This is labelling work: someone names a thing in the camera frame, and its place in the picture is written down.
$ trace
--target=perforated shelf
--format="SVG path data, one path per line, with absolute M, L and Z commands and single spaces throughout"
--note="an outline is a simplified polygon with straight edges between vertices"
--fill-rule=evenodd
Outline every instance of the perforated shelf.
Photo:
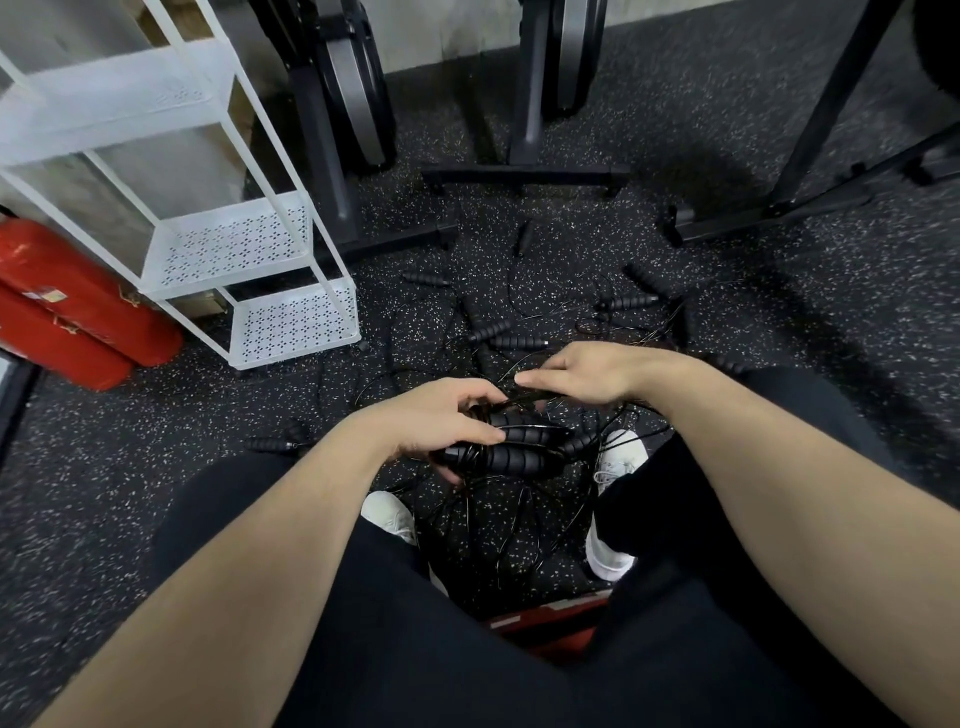
M 312 250 L 313 225 L 303 198 L 297 192 L 278 197 Z M 140 284 L 154 298 L 186 296 L 310 264 L 311 256 L 263 198 L 162 223 L 150 241 Z
M 0 97 L 0 166 L 74 154 L 216 124 L 233 88 L 233 49 L 187 47 L 211 81 L 204 92 L 170 46 L 40 71 Z
M 249 369 L 359 341 L 351 283 L 347 279 L 330 282 L 347 310 L 348 323 L 319 283 L 239 302 L 233 309 L 230 366 Z

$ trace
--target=speckled rubber flooring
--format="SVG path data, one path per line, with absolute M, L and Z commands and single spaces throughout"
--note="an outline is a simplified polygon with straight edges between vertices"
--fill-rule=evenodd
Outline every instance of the speckled rubber flooring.
M 502 156 L 515 52 L 391 78 L 400 160 L 362 181 L 365 224 L 398 230 L 456 216 L 455 250 L 358 265 L 372 347 L 323 357 L 322 379 L 319 356 L 236 376 L 191 343 L 174 363 L 139 371 L 105 394 L 52 376 L 40 383 L 0 473 L 0 723 L 28 723 L 145 596 L 149 538 L 188 476 L 240 451 L 247 436 L 279 433 L 289 416 L 323 431 L 347 411 L 355 382 L 383 371 L 391 312 L 421 293 L 399 282 L 398 271 L 446 270 L 487 316 L 507 314 L 509 251 L 524 216 L 540 221 L 516 275 L 525 307 L 550 310 L 587 295 L 591 276 L 629 292 L 618 269 L 630 259 L 672 280 L 736 281 L 705 294 L 696 348 L 752 365 L 816 368 L 876 424 L 916 484 L 960 505 L 960 183 L 895 183 L 862 208 L 681 250 L 658 227 L 670 203 L 718 209 L 772 184 L 861 8 L 750 0 L 609 29 L 587 107 L 546 131 L 541 158 L 631 163 L 637 180 L 615 200 L 589 188 L 530 189 L 518 198 L 479 186 L 431 197 L 419 160 L 488 158 L 492 147 Z M 904 20 L 844 111 L 811 188 L 960 115 L 921 72 Z M 426 298 L 396 317 L 396 364 L 429 363 L 444 339 L 449 297 Z M 563 339 L 572 315 L 529 322 L 526 332 Z M 655 324 L 659 314 L 642 316 Z M 383 397 L 388 384 L 366 395 Z M 378 486 L 413 472 L 393 468 Z M 552 497 L 536 495 L 545 533 L 555 534 L 581 502 L 575 475 L 550 486 Z M 432 485 L 417 503 L 413 493 L 404 497 L 421 514 L 439 497 Z M 496 589 L 492 557 L 517 493 L 515 484 L 492 483 L 476 495 L 472 540 L 462 501 L 434 529 L 456 546 L 437 555 L 444 580 L 478 616 L 591 586 L 580 562 L 585 522 L 535 577 L 522 577 L 537 546 L 528 513 Z

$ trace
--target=black pants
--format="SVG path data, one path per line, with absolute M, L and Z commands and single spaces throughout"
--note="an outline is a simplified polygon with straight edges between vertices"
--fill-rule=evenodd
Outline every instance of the black pants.
M 776 368 L 742 381 L 894 469 L 824 380 Z M 156 533 L 156 583 L 291 463 L 243 455 L 190 481 Z M 604 541 L 638 559 L 584 663 L 564 671 L 467 617 L 423 578 L 416 549 L 358 519 L 277 725 L 898 724 L 766 584 L 679 436 L 600 497 L 596 520 Z

